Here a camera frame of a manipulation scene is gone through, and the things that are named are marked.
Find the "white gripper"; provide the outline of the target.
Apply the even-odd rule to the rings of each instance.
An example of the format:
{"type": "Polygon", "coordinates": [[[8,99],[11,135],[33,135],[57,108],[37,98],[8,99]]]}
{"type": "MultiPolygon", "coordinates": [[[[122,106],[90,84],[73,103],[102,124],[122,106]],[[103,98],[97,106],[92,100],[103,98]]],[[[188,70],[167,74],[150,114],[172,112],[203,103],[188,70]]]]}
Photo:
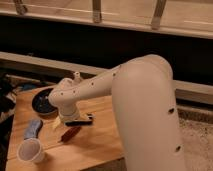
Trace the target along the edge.
{"type": "MultiPolygon", "coordinates": [[[[91,113],[86,114],[88,119],[94,119],[94,115],[91,113]]],[[[86,116],[81,116],[79,113],[74,113],[72,115],[62,115],[59,113],[59,118],[62,123],[65,123],[66,126],[85,126],[85,125],[92,125],[93,121],[82,121],[86,120],[86,116]]]]}

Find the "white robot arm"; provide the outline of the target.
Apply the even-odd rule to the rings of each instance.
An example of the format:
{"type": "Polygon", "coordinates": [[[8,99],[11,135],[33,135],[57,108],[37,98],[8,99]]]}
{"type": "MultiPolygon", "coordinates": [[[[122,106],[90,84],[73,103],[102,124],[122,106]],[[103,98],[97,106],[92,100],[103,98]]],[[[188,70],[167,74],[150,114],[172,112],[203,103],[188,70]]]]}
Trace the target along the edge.
{"type": "Polygon", "coordinates": [[[129,60],[91,79],[62,79],[48,100],[69,123],[76,103],[110,95],[127,171],[186,171],[172,68],[159,55],[129,60]]]}

